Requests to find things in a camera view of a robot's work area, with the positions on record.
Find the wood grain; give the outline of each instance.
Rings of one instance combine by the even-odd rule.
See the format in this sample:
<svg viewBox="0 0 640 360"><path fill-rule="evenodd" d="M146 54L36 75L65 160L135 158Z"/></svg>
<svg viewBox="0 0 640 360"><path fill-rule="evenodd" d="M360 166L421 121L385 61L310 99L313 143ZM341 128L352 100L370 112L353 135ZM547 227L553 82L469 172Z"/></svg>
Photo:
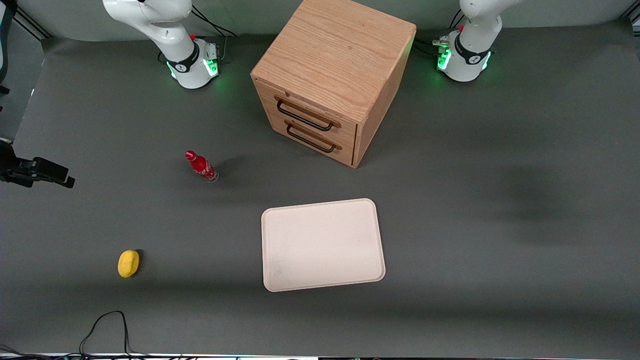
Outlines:
<svg viewBox="0 0 640 360"><path fill-rule="evenodd" d="M415 25L349 0L304 0L252 75L363 122Z"/></svg>
<svg viewBox="0 0 640 360"><path fill-rule="evenodd" d="M269 114L270 118L273 120L273 129L290 138L291 140L300 143L306 147L308 147L309 149L312 149L316 152L319 152L322 155L328 156L331 159L337 160L347 166L351 166L351 164L353 163L353 147L349 147L349 148L344 148L343 146L341 146L340 144L336 144L334 142L332 142L331 140L327 139L326 137L324 137L323 135L320 135L318 133L314 133L311 132L307 129L303 129L301 126L298 126L297 124L293 124L291 121L289 120L285 120L280 118L278 115L271 113ZM309 146L308 144L306 144L305 142L302 142L298 139L296 139L295 137L291 136L289 133L287 133L287 127L291 125L292 128L290 129L291 132L293 132L294 134L301 136L305 139L307 139L308 141L311 141L313 143L315 143L316 145L319 145L321 147L324 147L325 149L329 149L332 145L335 145L335 149L330 152L330 153L325 153L323 151L320 151L318 149L316 149L313 146Z"/></svg>
<svg viewBox="0 0 640 360"><path fill-rule="evenodd" d="M408 43L406 44L406 48L404 49L402 56L398 58L398 62L395 66L394 71L391 73L391 76L387 80L387 83L385 83L385 86L382 88L378 99L374 103L374 106L371 108L371 112L369 113L367 122L363 124L363 126L361 126L361 130L356 136L356 145L354 148L355 153L353 155L353 168L359 166L365 151L371 144L371 140L373 140L373 136L378 131L380 123L382 123L382 119L387 114L389 106L391 106L391 103L396 97L398 88L400 87L400 82L402 81L402 76L404 74L406 61L409 58L409 52L411 51L412 44L413 37L411 37L411 39L409 39Z"/></svg>
<svg viewBox="0 0 640 360"><path fill-rule="evenodd" d="M415 25L350 0L304 0L252 71L271 127L357 167L396 96ZM281 108L319 126L278 111Z"/></svg>
<svg viewBox="0 0 640 360"><path fill-rule="evenodd" d="M295 100L287 97L286 92L262 84L259 81L254 81L254 83L256 85L258 95L260 96L262 106L264 107L264 111L268 114L269 123L272 127L274 126L274 118L277 117L280 121L288 121L299 129L315 133L321 138L327 139L331 143L339 144L344 149L353 150L357 129L354 123L344 120L339 122L335 119L327 119L322 115L315 114L312 110L307 109L304 106L300 106L295 102ZM277 107L278 100L283 100L283 105L281 106L283 109L303 117L318 126L326 127L329 126L329 124L332 124L331 129L328 131L321 131L279 112Z"/></svg>

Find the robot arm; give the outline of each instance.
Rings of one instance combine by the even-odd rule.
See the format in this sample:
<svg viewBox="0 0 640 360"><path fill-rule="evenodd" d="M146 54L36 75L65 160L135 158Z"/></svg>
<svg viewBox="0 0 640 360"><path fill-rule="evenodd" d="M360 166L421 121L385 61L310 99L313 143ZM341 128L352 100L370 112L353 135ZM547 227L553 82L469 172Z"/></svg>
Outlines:
<svg viewBox="0 0 640 360"><path fill-rule="evenodd" d="M103 0L102 3L112 18L148 36L168 60L181 61L193 52L193 41L178 22L191 13L191 0Z"/></svg>
<svg viewBox="0 0 640 360"><path fill-rule="evenodd" d="M486 68L489 49L502 29L500 13L523 0L460 0L467 16L462 31L434 41L441 47L437 69L456 81L472 81Z"/></svg>
<svg viewBox="0 0 640 360"><path fill-rule="evenodd" d="M183 87L200 88L218 75L216 44L192 39L178 22L191 13L191 0L102 0L102 4L112 18L158 46Z"/></svg>

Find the yellow sponge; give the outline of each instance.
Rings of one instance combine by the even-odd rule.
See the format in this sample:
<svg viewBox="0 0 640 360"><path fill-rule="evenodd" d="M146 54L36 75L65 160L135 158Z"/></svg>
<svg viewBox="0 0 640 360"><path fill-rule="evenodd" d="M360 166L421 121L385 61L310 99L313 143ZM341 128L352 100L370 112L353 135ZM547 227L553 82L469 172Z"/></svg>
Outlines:
<svg viewBox="0 0 640 360"><path fill-rule="evenodd" d="M125 279L131 277L138 271L140 265L140 254L135 250L127 250L120 255L118 260L118 274Z"/></svg>

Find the black drawer handle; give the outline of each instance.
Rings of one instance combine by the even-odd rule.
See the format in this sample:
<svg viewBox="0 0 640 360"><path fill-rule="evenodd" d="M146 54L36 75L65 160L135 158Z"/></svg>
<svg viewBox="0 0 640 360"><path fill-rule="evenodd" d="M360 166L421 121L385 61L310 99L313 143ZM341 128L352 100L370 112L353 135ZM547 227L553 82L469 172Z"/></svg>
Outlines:
<svg viewBox="0 0 640 360"><path fill-rule="evenodd" d="M288 115L288 116L290 116L290 117L292 117L292 118L294 118L294 119L296 119L298 121L302 121L305 124L307 124L307 125L309 125L311 127L314 127L314 128L316 128L316 129L318 129L320 131L329 131L333 127L333 122L330 122L329 126L320 126L318 124L314 124L313 122L311 122L311 121L309 121L309 120L307 120L307 119L305 119L303 117L297 116L296 114L292 113L291 111L287 111L287 110L283 109L282 108L282 100L278 100L277 108L278 108L278 111L283 113L284 115Z"/></svg>
<svg viewBox="0 0 640 360"><path fill-rule="evenodd" d="M303 143L305 143L307 145L313 146L313 147L315 147L316 149L318 149L318 150L320 150L322 152L326 152L327 154L330 153L330 152L333 152L333 150L335 150L335 145L331 145L331 149L325 149L324 147L321 147L320 145L316 145L316 144L310 142L309 140L303 138L300 135L292 133L291 132L291 128L292 128L292 125L291 124L287 124L287 134L293 136L294 138L300 140L301 142L303 142Z"/></svg>

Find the white tray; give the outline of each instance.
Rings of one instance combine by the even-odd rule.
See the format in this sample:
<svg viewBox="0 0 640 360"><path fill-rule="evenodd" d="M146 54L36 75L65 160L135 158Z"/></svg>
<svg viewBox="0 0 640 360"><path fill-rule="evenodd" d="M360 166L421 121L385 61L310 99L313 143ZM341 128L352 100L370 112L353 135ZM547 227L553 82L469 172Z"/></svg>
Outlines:
<svg viewBox="0 0 640 360"><path fill-rule="evenodd" d="M381 280L385 260L376 205L357 199L267 209L262 276L273 292Z"/></svg>

